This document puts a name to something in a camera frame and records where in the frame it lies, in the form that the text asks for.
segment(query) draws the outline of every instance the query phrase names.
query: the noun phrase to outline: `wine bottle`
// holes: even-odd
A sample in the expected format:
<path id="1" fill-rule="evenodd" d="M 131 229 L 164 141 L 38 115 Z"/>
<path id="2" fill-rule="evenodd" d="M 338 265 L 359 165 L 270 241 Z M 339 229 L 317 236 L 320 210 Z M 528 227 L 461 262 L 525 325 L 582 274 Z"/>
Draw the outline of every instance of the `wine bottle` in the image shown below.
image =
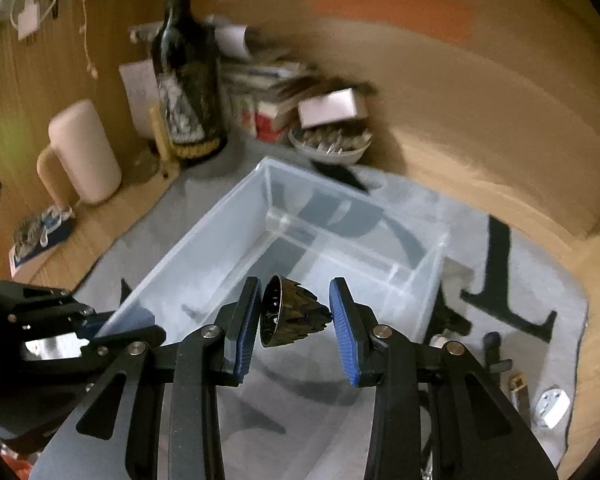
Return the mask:
<path id="1" fill-rule="evenodd" d="M 214 34 L 193 18 L 190 0 L 166 2 L 152 45 L 162 113 L 174 153 L 189 161 L 206 159 L 226 143 Z"/>

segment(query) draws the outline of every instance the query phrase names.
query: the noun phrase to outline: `screw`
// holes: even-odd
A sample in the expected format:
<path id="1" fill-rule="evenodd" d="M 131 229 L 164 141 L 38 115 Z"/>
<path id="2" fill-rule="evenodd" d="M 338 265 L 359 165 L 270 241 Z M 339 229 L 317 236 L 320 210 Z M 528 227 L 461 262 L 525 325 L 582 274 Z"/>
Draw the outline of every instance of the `screw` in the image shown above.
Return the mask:
<path id="1" fill-rule="evenodd" d="M 205 339 L 213 339 L 220 335 L 221 330 L 218 325 L 206 325 L 200 329 L 200 333 Z"/>
<path id="2" fill-rule="evenodd" d="M 446 351 L 451 355 L 462 355 L 464 354 L 464 345 L 458 341 L 449 341 L 446 344 Z"/>
<path id="3" fill-rule="evenodd" d="M 129 350 L 131 355 L 140 355 L 146 350 L 146 343 L 143 343 L 142 341 L 135 341 L 126 347 L 126 349 Z"/>
<path id="4" fill-rule="evenodd" d="M 390 326 L 376 325 L 371 333 L 379 339 L 387 339 L 388 337 L 391 337 L 391 334 L 394 333 L 394 331 L 391 330 Z"/>

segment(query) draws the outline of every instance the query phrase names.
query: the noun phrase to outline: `white power socket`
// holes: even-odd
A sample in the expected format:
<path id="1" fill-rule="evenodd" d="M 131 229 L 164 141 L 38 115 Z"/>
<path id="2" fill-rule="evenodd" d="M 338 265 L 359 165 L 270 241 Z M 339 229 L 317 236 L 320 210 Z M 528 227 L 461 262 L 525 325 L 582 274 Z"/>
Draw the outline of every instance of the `white power socket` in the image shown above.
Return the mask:
<path id="1" fill-rule="evenodd" d="M 40 28 L 40 4 L 27 0 L 18 15 L 18 39 L 24 40 Z"/>

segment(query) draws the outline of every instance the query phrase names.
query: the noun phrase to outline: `transparent plastic container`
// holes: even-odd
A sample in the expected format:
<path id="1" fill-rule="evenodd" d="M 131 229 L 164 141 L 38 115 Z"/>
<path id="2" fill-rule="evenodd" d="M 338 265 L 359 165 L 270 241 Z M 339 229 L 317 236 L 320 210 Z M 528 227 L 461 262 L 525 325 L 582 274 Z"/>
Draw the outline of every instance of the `transparent plastic container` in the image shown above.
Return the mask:
<path id="1" fill-rule="evenodd" d="M 352 296 L 421 341 L 440 284 L 447 230 L 271 158 L 214 206 L 133 291 L 99 335 L 155 323 L 181 341 L 237 301 L 247 276 L 281 274 L 328 305 L 342 276 Z"/>

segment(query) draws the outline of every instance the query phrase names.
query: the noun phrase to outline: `white bowl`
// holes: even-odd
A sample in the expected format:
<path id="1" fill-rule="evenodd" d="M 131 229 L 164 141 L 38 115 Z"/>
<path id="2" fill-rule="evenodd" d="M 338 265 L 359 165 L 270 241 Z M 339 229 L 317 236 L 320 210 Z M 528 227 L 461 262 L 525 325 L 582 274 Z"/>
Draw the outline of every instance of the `white bowl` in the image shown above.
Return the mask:
<path id="1" fill-rule="evenodd" d="M 342 153 L 327 153 L 305 146 L 302 144 L 294 135 L 294 130 L 289 130 L 289 140 L 293 144 L 296 150 L 300 153 L 304 153 L 307 157 L 318 162 L 324 162 L 325 164 L 343 164 L 344 166 L 351 166 L 360 160 L 365 150 L 371 145 L 371 140 L 366 144 L 364 148 L 358 150 L 352 150 L 350 152 Z"/>

